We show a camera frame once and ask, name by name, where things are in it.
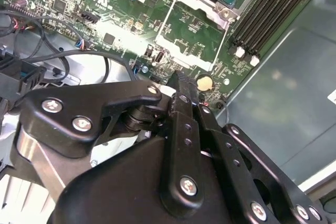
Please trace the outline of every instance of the white label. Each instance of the white label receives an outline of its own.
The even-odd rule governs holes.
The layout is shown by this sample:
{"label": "white label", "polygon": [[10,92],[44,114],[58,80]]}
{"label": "white label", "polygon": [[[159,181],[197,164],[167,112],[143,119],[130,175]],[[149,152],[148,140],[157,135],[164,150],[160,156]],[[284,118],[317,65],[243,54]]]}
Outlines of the white label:
{"label": "white label", "polygon": [[328,96],[328,99],[336,105],[336,90]]}

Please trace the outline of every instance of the silver screw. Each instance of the silver screw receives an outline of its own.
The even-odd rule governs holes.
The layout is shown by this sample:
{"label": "silver screw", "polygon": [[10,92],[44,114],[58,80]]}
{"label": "silver screw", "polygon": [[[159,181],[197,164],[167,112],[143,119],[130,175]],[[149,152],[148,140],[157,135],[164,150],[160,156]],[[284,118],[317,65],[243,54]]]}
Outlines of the silver screw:
{"label": "silver screw", "polygon": [[229,16],[229,11],[228,10],[225,10],[225,11],[223,11],[222,12],[222,16],[224,17],[224,18],[227,18],[228,16]]}
{"label": "silver screw", "polygon": [[267,219],[266,212],[261,204],[252,202],[251,208],[253,213],[258,217],[259,220],[265,221]]}
{"label": "silver screw", "polygon": [[97,160],[92,160],[92,161],[90,162],[90,165],[91,165],[91,167],[95,167],[95,166],[98,165],[98,161],[97,161]]}
{"label": "silver screw", "polygon": [[210,109],[208,109],[207,107],[203,106],[202,109],[205,113],[210,114]]}
{"label": "silver screw", "polygon": [[197,187],[195,185],[195,182],[190,178],[187,177],[181,178],[180,187],[182,191],[184,191],[184,193],[189,196],[194,196],[197,193]]}
{"label": "silver screw", "polygon": [[77,131],[82,132],[89,131],[92,128],[91,122],[88,119],[82,117],[75,118],[72,121],[72,125]]}
{"label": "silver screw", "polygon": [[63,106],[59,101],[49,99],[42,103],[42,108],[50,113],[58,113],[62,110]]}
{"label": "silver screw", "polygon": [[148,73],[149,69],[148,69],[147,66],[142,66],[141,71],[142,71],[143,73]]}
{"label": "silver screw", "polygon": [[296,206],[296,210],[298,211],[299,215],[305,219],[305,220],[309,220],[309,215],[307,214],[306,210],[301,207],[300,205]]}
{"label": "silver screw", "polygon": [[157,91],[154,87],[148,87],[148,91],[151,92],[152,94],[157,94]]}
{"label": "silver screw", "polygon": [[320,214],[315,210],[315,208],[309,207],[311,214],[318,220],[322,220]]}
{"label": "silver screw", "polygon": [[236,127],[231,126],[231,130],[233,131],[233,133],[239,135],[239,130]]}

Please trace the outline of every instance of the capacitor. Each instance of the capacitor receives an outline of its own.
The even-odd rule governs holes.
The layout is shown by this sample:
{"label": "capacitor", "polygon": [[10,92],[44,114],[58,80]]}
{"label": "capacitor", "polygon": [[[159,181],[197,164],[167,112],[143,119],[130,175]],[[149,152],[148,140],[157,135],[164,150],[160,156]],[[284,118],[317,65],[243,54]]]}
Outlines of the capacitor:
{"label": "capacitor", "polygon": [[27,7],[29,4],[29,1],[28,0],[16,0],[14,2],[14,5],[20,7],[20,8],[25,8]]}

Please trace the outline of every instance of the green circuit board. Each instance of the green circuit board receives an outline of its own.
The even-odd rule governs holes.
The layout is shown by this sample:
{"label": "green circuit board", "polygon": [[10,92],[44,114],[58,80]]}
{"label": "green circuit board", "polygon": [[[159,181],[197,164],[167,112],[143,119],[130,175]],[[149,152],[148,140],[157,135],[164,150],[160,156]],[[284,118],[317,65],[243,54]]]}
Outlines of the green circuit board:
{"label": "green circuit board", "polygon": [[[15,0],[0,0],[0,3],[10,4],[13,1]],[[165,22],[162,35],[177,45],[184,55],[193,54],[204,61],[212,62],[220,50],[215,67],[210,72],[196,66],[185,68],[174,61],[169,52],[165,52],[160,62],[153,61],[153,57],[162,51],[154,41],[173,0],[157,0],[152,6],[137,0],[28,1],[29,12],[65,20],[83,34],[92,49],[117,52],[127,59],[130,65],[137,63],[141,65],[141,69],[148,68],[148,72],[144,73],[140,69],[139,73],[147,77],[160,78],[161,83],[165,83],[175,70],[182,70],[192,78],[197,78],[203,73],[210,74],[214,85],[211,91],[204,93],[205,102],[210,105],[219,99],[228,98],[253,69],[248,62],[228,53],[230,47],[228,38],[238,22],[231,24],[227,39],[220,48],[223,30],[218,29],[217,24],[209,20],[203,11],[193,10],[180,2],[174,5]],[[99,21],[95,24],[83,22],[80,17],[83,11],[99,16]],[[290,17],[291,20],[299,11]],[[76,40],[74,34],[56,22],[49,22],[46,27]],[[145,56],[148,46],[152,48],[152,57]]]}

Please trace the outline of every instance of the microchip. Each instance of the microchip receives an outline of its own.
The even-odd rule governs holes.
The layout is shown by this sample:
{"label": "microchip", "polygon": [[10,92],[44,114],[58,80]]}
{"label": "microchip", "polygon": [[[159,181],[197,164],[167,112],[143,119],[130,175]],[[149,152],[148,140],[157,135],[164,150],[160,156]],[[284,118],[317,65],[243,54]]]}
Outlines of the microchip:
{"label": "microchip", "polygon": [[142,23],[145,23],[146,20],[147,20],[147,16],[146,16],[146,14],[142,14],[142,15],[140,16],[140,20],[141,20]]}
{"label": "microchip", "polygon": [[113,42],[114,42],[114,39],[115,39],[115,36],[110,35],[110,34],[105,34],[103,42],[105,44],[108,44],[108,45],[112,46]]}
{"label": "microchip", "polygon": [[62,0],[55,0],[55,2],[54,2],[54,10],[56,10],[60,13],[64,13],[66,6],[67,6],[67,4],[65,2],[63,2]]}

